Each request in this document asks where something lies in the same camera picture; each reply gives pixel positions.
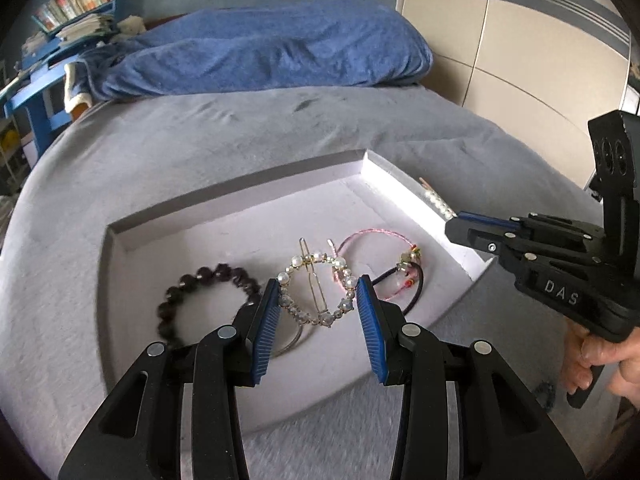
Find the person's right hand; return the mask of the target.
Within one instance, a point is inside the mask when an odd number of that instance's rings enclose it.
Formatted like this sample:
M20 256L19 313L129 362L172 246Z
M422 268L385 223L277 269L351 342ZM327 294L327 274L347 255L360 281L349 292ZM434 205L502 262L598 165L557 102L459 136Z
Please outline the person's right hand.
M627 399L639 408L640 384L640 333L635 327L622 342L614 344L593 335L585 327L566 321L564 358L560 381L568 393L591 386L591 367L616 364L617 368L608 382L608 390Z

